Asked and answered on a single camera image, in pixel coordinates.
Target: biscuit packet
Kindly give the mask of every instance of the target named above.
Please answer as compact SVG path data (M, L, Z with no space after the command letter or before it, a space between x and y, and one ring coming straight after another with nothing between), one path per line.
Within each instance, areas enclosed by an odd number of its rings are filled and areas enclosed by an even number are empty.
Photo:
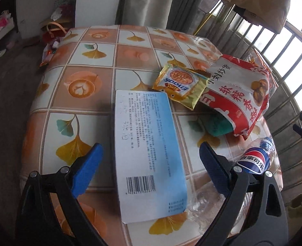
M207 86L209 73L166 64L153 84L153 89L193 110Z

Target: clear plastic bottle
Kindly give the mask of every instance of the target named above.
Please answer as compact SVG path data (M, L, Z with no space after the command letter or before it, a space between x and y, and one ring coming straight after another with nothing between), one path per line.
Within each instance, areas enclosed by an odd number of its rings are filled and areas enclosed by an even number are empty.
M259 138L251 142L248 150L240 158L237 158L236 165L248 173L262 174L270 167L275 154L276 150L272 140L269 137ZM231 235L240 231L242 218L244 220L247 215L251 198L252 192L246 193ZM199 224L201 234L208 229L224 201L224 195L217 192L212 181L194 193L187 206L188 218Z

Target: floor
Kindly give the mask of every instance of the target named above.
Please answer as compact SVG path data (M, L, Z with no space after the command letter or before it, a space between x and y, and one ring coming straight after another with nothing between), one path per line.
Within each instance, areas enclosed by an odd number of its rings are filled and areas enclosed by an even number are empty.
M18 43L0 58L0 235L14 237L20 199L21 148L29 110L42 71L43 46L34 38Z

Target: bag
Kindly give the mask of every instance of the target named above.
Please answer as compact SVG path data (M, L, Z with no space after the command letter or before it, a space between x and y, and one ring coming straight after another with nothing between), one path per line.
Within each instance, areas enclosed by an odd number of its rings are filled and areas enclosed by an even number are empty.
M58 26L58 28L49 29L50 24L56 25ZM64 37L67 34L65 28L56 22L49 22L46 26L46 29L47 32L42 35L42 40L47 44L50 44L51 42L56 40L56 38Z
M269 100L269 72L230 55L219 57L200 101L221 113L246 140Z
M255 50L252 49L247 58L245 59L248 63L251 63L255 66L258 66L260 68L263 68L266 72L269 74L269 99L272 97L276 89L279 87L279 85L276 83L273 74L272 69L269 67L269 65L266 63L264 58L261 56L261 54Z

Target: snack bag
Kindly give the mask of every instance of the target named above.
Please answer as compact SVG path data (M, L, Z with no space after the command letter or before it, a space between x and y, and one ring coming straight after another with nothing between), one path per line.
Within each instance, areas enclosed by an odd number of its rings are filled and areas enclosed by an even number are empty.
M188 68L166 64L153 84L153 89L167 93L173 101L193 110L207 86L205 75Z
M200 101L221 113L235 136L246 140L269 100L269 74L259 66L223 55L211 73Z
M249 55L246 58L246 61L254 66L260 67L261 68L259 70L260 73L265 73L269 75L269 98L271 98L274 92L276 91L276 89L279 87L279 85L276 83L273 77L272 69L266 63L266 61L261 56L261 54L255 49L252 49L250 51Z

